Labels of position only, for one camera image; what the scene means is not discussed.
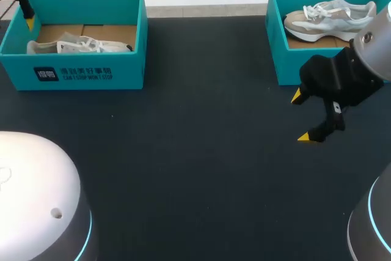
sneaker sole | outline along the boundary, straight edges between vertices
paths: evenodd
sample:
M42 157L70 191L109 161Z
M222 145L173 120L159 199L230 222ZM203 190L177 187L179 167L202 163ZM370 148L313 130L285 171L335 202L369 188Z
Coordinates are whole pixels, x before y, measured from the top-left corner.
M295 32L291 29L288 29L287 27L285 27L285 29L289 33L294 35L295 37L297 37L301 40L307 41L307 42L316 42L320 38L325 37L325 36L337 37L339 39L342 39L342 40L348 42L357 35L357 33L352 33L352 32L327 32L327 33L322 33L322 34L304 34L304 33Z

white sneaker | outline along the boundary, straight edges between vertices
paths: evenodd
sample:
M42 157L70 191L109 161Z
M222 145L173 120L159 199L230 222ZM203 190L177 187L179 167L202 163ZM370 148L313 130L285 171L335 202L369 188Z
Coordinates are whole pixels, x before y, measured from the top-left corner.
M307 42L315 42L324 36L349 41L375 16L376 4L373 1L357 6L345 0L333 0L289 13L284 26L289 33Z
M74 36L69 33L64 33L58 41L51 43L30 41L27 44L27 54L130 51L133 51L132 47L122 42L99 41L86 36Z

black clamp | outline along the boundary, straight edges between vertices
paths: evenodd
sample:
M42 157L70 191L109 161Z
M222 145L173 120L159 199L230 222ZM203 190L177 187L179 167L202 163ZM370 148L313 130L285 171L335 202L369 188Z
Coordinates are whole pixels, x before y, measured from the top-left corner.
M345 47L332 58L316 55L300 68L301 84L292 104L301 105L311 96L320 97L326 107L326 119L298 141L323 142L335 130L344 131L343 111L357 106L384 85L361 63L353 40L349 44L350 48Z

cardboard insert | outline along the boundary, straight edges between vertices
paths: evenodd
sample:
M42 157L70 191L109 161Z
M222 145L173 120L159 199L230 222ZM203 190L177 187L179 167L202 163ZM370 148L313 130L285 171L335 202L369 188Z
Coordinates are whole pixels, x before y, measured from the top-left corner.
M72 35L87 36L101 41L117 41L136 46L137 26L89 26L83 24L43 25L37 38L38 43L57 41L68 32Z
M349 47L349 42L330 36L320 38L314 43L300 41L289 35L287 36L287 40L288 46L291 49Z

open box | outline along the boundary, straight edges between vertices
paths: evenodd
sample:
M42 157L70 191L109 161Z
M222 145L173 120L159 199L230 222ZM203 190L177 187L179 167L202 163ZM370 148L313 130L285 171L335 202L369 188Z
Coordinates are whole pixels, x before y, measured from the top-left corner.
M304 43L287 37L283 17L303 6L330 0L269 0L266 14L266 31L276 68L279 85L300 84L299 69L314 55L335 56L348 42L333 37L319 39L316 43ZM345 0L352 4L366 4L374 1L378 13L391 0Z
M0 62L17 90L141 89L148 19L144 0L29 0L30 31L19 8L0 46ZM63 32L130 44L133 52L27 55L27 43Z

